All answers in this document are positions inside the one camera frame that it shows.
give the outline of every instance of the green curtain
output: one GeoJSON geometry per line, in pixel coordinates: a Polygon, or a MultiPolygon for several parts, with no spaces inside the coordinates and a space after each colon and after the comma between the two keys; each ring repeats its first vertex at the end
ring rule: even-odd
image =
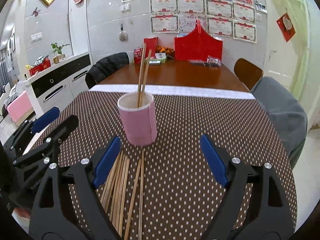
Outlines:
{"type": "Polygon", "coordinates": [[[299,100],[307,76],[310,47],[310,23],[306,0],[272,0],[276,8],[287,9],[287,13],[295,28],[297,37],[292,40],[298,61],[290,92],[299,100]]]}

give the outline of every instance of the red can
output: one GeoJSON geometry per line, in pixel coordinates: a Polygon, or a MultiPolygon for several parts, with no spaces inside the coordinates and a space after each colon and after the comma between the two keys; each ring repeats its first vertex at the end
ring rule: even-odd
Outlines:
{"type": "Polygon", "coordinates": [[[143,48],[136,48],[133,52],[133,59],[134,59],[134,64],[135,65],[140,65],[141,64],[141,59],[142,59],[142,51],[143,48]]]}

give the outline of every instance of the cup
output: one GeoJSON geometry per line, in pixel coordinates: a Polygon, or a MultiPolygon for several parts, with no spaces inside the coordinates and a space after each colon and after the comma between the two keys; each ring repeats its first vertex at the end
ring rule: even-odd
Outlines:
{"type": "Polygon", "coordinates": [[[142,93],[142,106],[137,108],[138,93],[127,93],[118,100],[125,135],[130,144],[146,146],[157,137],[156,110],[153,95],[142,93]]]}

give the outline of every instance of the plant pot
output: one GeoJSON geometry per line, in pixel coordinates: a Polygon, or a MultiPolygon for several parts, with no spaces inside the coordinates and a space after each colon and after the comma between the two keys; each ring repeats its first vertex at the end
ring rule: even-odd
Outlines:
{"type": "Polygon", "coordinates": [[[62,61],[63,59],[65,59],[66,55],[65,54],[59,54],[58,56],[55,56],[53,58],[53,63],[57,64],[60,61],[62,61]]]}

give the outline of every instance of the black puffer jacket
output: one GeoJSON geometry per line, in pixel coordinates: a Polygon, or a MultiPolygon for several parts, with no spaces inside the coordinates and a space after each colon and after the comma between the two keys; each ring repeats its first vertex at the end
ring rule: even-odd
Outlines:
{"type": "Polygon", "coordinates": [[[90,89],[127,64],[129,57],[125,52],[105,57],[92,66],[85,76],[85,82],[90,89]]]}

